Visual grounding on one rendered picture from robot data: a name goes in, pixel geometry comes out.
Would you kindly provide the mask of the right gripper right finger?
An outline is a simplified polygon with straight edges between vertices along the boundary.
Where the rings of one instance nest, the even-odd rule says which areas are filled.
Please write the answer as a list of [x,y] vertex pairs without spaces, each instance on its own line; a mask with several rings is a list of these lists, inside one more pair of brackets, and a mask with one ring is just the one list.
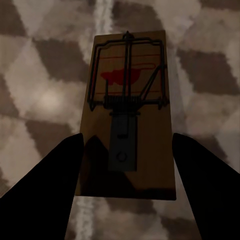
[[202,240],[240,240],[240,174],[188,136],[172,152]]

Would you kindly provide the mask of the mousetrap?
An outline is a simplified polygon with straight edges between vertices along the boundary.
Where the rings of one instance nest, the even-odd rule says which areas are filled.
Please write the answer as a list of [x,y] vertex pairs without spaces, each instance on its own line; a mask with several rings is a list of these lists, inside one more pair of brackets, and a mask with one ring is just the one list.
[[176,201],[165,30],[94,36],[74,196]]

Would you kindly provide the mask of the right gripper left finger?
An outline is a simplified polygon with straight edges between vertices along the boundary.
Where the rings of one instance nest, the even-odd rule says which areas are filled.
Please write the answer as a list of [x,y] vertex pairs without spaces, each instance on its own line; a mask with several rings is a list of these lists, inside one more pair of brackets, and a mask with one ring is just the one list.
[[0,240],[65,239],[84,150],[64,139],[0,199]]

